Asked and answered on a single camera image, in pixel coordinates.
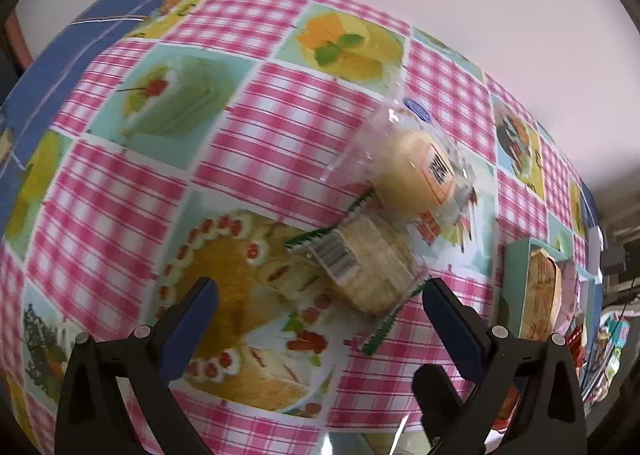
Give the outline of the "beige orange pastry packet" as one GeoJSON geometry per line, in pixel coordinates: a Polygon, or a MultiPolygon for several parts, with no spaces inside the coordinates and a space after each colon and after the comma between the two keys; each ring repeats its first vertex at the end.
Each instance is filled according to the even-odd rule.
{"type": "Polygon", "coordinates": [[[529,257],[520,337],[544,341],[552,333],[562,298],[562,272],[544,249],[529,257]]]}

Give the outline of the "green edged clear cake packet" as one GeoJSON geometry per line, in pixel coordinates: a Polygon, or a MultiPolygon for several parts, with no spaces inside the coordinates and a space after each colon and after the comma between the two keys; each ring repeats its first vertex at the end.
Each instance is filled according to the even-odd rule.
{"type": "Polygon", "coordinates": [[[362,315],[356,348],[373,355],[404,305],[428,279],[428,267],[411,247],[408,225],[390,219],[370,188],[337,223],[298,234],[290,253],[321,267],[334,291],[362,315]]]}

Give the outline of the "white power strip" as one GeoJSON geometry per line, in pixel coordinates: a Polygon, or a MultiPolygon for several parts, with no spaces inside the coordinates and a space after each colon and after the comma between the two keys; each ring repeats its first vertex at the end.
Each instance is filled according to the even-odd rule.
{"type": "Polygon", "coordinates": [[[603,234],[598,226],[589,227],[587,231],[587,271],[597,284],[602,283],[600,256],[603,250],[603,234]]]}

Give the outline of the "pink swiss roll packet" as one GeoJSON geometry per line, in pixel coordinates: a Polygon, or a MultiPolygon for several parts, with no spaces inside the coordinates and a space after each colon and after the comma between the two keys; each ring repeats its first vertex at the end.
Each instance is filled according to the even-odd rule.
{"type": "Polygon", "coordinates": [[[577,265],[573,260],[562,264],[562,298],[555,330],[565,335],[575,317],[579,302],[579,279],[577,265]]]}

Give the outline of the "small white eraser block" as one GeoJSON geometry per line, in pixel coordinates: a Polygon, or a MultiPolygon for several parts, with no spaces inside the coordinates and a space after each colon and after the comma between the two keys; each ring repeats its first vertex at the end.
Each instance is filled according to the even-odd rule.
{"type": "Polygon", "coordinates": [[[13,132],[6,128],[0,133],[0,163],[4,163],[11,155],[13,148],[13,132]]]}

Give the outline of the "orange red wafer packet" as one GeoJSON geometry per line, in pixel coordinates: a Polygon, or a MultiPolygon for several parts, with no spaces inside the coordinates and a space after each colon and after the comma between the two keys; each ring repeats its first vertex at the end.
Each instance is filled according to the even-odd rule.
{"type": "Polygon", "coordinates": [[[566,344],[570,349],[570,356],[572,357],[574,367],[576,369],[582,368],[586,361],[587,355],[587,331],[585,327],[577,326],[574,331],[566,336],[566,344]]]}

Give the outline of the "black power adapter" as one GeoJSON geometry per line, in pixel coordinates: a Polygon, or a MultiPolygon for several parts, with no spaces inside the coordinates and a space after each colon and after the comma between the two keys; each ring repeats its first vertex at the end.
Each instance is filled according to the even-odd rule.
{"type": "Polygon", "coordinates": [[[627,253],[623,245],[608,247],[600,254],[600,269],[604,276],[611,276],[626,271],[627,253]]]}

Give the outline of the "blue plaid cloth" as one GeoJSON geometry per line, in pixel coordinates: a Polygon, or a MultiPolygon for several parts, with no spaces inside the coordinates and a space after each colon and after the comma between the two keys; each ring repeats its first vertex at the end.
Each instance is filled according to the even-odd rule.
{"type": "Polygon", "coordinates": [[[55,178],[77,137],[128,72],[154,43],[129,33],[160,11],[166,0],[97,0],[35,58],[1,105],[10,132],[1,155],[1,226],[32,174],[55,178]]]}

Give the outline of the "teal toy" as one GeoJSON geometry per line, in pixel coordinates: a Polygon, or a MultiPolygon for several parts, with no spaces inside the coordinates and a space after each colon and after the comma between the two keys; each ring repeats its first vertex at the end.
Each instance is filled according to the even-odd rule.
{"type": "Polygon", "coordinates": [[[602,347],[611,343],[614,348],[622,349],[627,342],[630,325],[622,314],[608,313],[600,319],[598,341],[602,347]]]}

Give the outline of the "pink checkered picture tablecloth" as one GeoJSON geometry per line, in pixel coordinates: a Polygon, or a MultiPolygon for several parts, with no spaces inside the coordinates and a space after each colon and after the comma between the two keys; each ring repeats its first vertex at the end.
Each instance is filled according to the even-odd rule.
{"type": "Polygon", "coordinates": [[[587,271],[570,160],[496,79],[408,22],[352,0],[166,0],[129,35],[152,50],[1,227],[1,391],[36,453],[55,454],[77,335],[153,326],[203,276],[218,308],[169,389],[212,452],[430,449],[413,373],[438,364],[462,397],[473,386],[420,293],[367,357],[362,315],[285,248],[372,188],[321,177],[397,85],[475,172],[461,223],[431,245],[407,224],[428,276],[497,322],[513,241],[537,238],[587,271]]]}

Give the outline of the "teal rimmed white tray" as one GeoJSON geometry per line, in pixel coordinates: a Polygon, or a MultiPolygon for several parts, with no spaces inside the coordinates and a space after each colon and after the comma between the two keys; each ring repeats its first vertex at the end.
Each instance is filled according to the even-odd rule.
{"type": "Polygon", "coordinates": [[[521,339],[562,336],[579,378],[586,375],[601,310],[601,285],[574,259],[533,237],[504,247],[497,323],[521,339]]]}

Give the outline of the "clear steamed cake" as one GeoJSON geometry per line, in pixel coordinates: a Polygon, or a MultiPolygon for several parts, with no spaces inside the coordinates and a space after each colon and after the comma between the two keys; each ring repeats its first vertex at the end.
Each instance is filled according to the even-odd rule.
{"type": "Polygon", "coordinates": [[[475,172],[461,147],[401,85],[361,123],[322,181],[367,184],[383,214],[431,245],[466,218],[475,172]]]}

